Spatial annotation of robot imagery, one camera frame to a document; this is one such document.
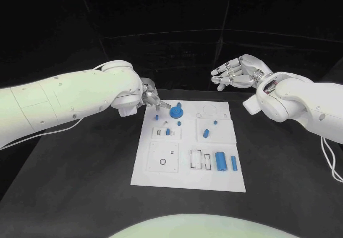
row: black table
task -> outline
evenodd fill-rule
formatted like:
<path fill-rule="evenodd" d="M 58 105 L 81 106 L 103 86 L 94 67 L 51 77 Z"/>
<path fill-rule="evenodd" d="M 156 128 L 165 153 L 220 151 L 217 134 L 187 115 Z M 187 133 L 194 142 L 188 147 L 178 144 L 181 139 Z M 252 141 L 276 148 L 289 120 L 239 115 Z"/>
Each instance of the black table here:
<path fill-rule="evenodd" d="M 107 108 L 41 137 L 0 203 L 0 237 L 103 238 L 181 213 L 237 217 L 301 237 L 343 237 L 343 185 L 318 136 L 295 121 L 249 115 L 250 94 L 158 92 L 162 99 L 228 102 L 246 193 L 130 186 L 143 108 L 125 118 Z M 343 153 L 329 145 L 341 171 Z"/>

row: black backdrop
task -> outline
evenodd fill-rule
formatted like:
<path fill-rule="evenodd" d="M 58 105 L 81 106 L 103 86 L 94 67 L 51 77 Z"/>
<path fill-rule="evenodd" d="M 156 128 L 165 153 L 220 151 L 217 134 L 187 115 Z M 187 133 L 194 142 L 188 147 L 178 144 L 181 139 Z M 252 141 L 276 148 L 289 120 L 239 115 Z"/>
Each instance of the black backdrop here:
<path fill-rule="evenodd" d="M 241 54 L 319 81 L 343 56 L 334 0 L 5 1 L 0 22 L 0 87 L 126 60 L 158 88 L 214 90 L 208 71 Z M 35 142 L 0 151 L 0 197 Z"/>

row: blue object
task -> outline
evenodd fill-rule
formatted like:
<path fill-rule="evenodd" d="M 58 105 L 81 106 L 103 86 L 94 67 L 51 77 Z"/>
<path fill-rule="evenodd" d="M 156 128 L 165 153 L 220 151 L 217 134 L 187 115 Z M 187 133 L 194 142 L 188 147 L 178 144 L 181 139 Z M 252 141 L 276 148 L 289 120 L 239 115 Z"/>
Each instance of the blue object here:
<path fill-rule="evenodd" d="M 224 171 L 227 169 L 223 152 L 215 152 L 215 169 L 217 171 Z"/>
<path fill-rule="evenodd" d="M 179 107 L 172 107 L 172 108 L 169 109 L 169 116 L 171 116 L 172 118 L 179 118 L 179 117 L 182 116 L 182 110 L 181 110 Z"/>
<path fill-rule="evenodd" d="M 203 132 L 203 137 L 207 138 L 207 136 L 208 136 L 208 130 L 205 129 Z"/>
<path fill-rule="evenodd" d="M 237 170 L 237 163 L 236 163 L 236 156 L 234 155 L 230 157 L 230 160 L 231 160 L 231 169 L 236 171 Z"/>

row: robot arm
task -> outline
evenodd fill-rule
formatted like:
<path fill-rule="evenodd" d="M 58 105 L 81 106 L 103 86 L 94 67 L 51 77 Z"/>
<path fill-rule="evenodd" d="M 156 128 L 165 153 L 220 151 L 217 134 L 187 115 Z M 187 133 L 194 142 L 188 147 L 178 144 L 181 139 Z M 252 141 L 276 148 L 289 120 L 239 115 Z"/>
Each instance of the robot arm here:
<path fill-rule="evenodd" d="M 141 105 L 171 107 L 158 99 L 154 82 L 139 78 L 132 65 L 119 60 L 103 64 L 100 71 L 66 73 L 0 89 L 0 148 L 107 106 L 123 117 L 135 114 Z"/>
<path fill-rule="evenodd" d="M 256 88 L 256 94 L 243 102 L 250 114 L 262 111 L 276 122 L 292 119 L 311 133 L 343 144 L 341 85 L 313 83 L 292 73 L 272 73 L 250 55 L 224 63 L 210 74 L 217 91 L 227 85 Z"/>

